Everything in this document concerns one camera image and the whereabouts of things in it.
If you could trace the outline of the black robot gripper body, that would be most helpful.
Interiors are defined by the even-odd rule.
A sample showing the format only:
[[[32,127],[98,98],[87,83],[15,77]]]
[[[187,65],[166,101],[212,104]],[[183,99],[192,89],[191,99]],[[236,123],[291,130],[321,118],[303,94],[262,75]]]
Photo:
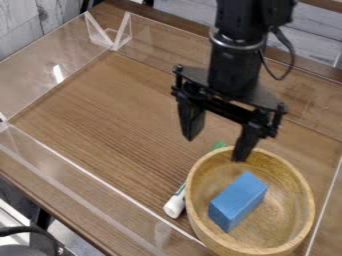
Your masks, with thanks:
[[[285,103],[259,84],[260,66],[266,65],[262,50],[248,53],[214,52],[210,68],[175,65],[171,95],[192,101],[204,111],[243,125],[260,127],[259,138],[275,137]]]

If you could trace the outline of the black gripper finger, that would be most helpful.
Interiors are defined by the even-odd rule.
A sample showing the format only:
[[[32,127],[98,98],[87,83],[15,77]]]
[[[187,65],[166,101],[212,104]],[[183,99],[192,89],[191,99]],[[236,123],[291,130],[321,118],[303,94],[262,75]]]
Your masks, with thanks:
[[[203,130],[206,111],[192,101],[180,99],[178,102],[178,113],[182,134],[188,141],[192,141]]]
[[[259,141],[260,127],[248,123],[242,127],[242,133],[235,143],[231,160],[244,162]]]

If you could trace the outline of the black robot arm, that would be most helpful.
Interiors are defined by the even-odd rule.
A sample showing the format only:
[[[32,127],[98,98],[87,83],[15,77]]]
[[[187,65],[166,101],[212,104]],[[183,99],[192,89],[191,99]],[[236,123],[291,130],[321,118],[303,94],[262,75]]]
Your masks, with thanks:
[[[295,0],[216,0],[210,31],[211,58],[206,69],[174,66],[171,94],[178,102],[182,134],[194,140],[203,130],[206,113],[242,126],[231,160],[243,162],[262,139],[275,137],[287,106],[260,85],[267,36],[289,49],[294,46],[281,27],[291,22]]]

